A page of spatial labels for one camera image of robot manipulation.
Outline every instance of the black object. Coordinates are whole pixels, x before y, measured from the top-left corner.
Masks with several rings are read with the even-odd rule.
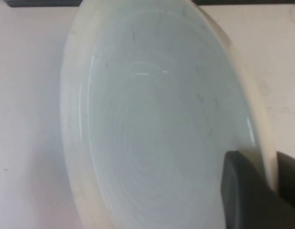
[[[279,195],[295,208],[295,159],[278,153]]]
[[[227,229],[295,229],[295,208],[279,198],[239,152],[226,154],[221,194]]]
[[[82,0],[5,0],[11,7],[79,6]],[[197,5],[295,4],[295,0],[193,0]]]
[[[5,0],[11,7],[79,6],[82,0]]]

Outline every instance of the white table surface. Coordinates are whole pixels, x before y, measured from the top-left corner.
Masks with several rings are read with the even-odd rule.
[[[295,157],[295,6],[204,9],[252,67],[277,150]],[[59,121],[63,47],[76,11],[0,1],[0,229],[82,229]]]

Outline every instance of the dark background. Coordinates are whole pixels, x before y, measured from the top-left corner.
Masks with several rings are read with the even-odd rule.
[[[79,6],[82,0],[5,0],[11,7]],[[295,4],[295,0],[193,0],[198,5]]]

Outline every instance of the ceramic bowl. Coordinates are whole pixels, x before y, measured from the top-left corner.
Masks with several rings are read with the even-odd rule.
[[[84,0],[65,48],[64,152],[87,229],[225,228],[226,151],[276,187],[246,65],[189,0]]]

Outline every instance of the dark gray plastic piece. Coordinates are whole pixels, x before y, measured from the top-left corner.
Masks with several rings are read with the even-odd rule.
[[[295,208],[239,152],[226,154],[221,193],[227,229],[295,229]]]

